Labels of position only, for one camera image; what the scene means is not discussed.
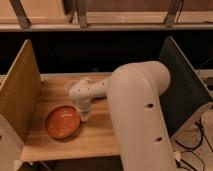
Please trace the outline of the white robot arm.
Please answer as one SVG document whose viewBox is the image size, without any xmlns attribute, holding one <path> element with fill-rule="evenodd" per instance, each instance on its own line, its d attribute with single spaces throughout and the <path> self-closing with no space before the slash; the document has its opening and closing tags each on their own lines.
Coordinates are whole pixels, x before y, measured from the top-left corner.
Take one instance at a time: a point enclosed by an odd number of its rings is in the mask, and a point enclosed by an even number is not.
<svg viewBox="0 0 213 171">
<path fill-rule="evenodd" d="M 148 61 L 123 65 L 97 82 L 70 81 L 66 91 L 80 116 L 92 99 L 107 99 L 124 171 L 176 171 L 159 99 L 170 80 L 165 65 Z"/>
</svg>

